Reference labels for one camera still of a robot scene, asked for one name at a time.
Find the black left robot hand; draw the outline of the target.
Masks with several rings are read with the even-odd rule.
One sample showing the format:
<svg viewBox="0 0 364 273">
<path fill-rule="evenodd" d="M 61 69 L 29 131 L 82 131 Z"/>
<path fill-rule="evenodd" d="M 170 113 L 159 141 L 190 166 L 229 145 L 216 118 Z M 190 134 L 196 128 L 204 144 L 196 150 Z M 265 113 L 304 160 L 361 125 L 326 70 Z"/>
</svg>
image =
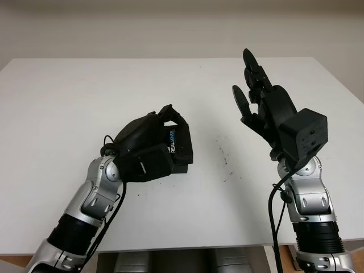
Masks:
<svg viewBox="0 0 364 273">
<path fill-rule="evenodd" d="M 128 123 L 111 143 L 101 148 L 101 155 L 113 151 L 125 156 L 157 144 L 165 144 L 173 161 L 178 164 L 193 162 L 192 141 L 186 120 L 172 107 L 164 106 L 160 112 L 150 112 Z"/>
</svg>

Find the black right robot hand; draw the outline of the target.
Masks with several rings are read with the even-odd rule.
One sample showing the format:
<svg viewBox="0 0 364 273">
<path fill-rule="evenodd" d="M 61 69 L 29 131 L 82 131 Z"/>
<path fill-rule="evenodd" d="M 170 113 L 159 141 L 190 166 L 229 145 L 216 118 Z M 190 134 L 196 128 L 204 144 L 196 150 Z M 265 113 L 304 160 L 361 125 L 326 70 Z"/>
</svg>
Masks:
<svg viewBox="0 0 364 273">
<path fill-rule="evenodd" d="M 244 49 L 242 57 L 249 96 L 246 97 L 237 85 L 232 86 L 235 102 L 242 114 L 241 122 L 268 142 L 270 157 L 277 161 L 283 153 L 279 126 L 293 117 L 297 110 L 287 91 L 280 85 L 272 85 L 250 50 Z"/>
</svg>

